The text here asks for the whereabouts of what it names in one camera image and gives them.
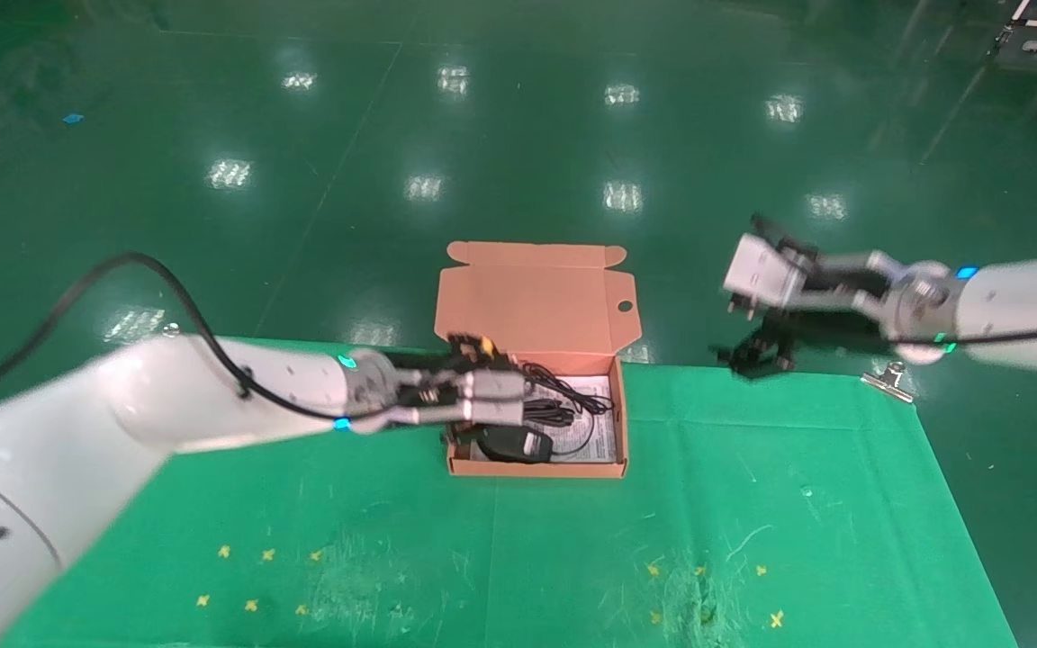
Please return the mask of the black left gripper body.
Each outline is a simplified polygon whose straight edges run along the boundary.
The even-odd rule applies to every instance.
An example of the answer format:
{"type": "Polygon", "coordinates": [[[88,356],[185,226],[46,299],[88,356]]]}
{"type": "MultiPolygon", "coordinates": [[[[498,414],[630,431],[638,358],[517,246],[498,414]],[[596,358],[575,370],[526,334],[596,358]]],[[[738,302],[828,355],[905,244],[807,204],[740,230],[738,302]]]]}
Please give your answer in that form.
{"type": "Polygon", "coordinates": [[[463,381],[482,362],[461,354],[388,353],[400,373],[398,401],[390,426],[421,427],[427,424],[472,423],[470,398],[463,394],[463,381]]]}

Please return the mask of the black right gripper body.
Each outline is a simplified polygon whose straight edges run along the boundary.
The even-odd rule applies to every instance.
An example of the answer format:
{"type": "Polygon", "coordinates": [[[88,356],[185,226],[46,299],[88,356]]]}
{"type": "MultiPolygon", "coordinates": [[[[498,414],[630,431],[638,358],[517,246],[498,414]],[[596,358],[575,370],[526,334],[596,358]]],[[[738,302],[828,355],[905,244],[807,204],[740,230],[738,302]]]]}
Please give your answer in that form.
{"type": "Polygon", "coordinates": [[[879,250],[823,255],[781,250],[791,271],[789,299],[778,322],[811,340],[881,340],[886,301],[898,283],[898,261],[879,250]]]}

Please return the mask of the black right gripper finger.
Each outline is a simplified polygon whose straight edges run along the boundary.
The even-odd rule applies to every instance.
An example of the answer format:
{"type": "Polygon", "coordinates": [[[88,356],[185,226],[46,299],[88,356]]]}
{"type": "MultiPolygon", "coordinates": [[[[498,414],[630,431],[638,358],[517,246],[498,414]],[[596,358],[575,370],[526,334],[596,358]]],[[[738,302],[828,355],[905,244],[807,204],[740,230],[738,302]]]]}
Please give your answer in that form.
{"type": "Polygon", "coordinates": [[[778,222],[762,216],[760,212],[752,214],[753,233],[758,238],[774,247],[777,253],[786,256],[794,267],[817,269],[818,249],[806,242],[791,237],[778,222]]]}
{"type": "Polygon", "coordinates": [[[711,345],[716,364],[746,381],[766,379],[796,370],[798,319],[790,313],[767,313],[753,332],[732,347],[711,345]]]}

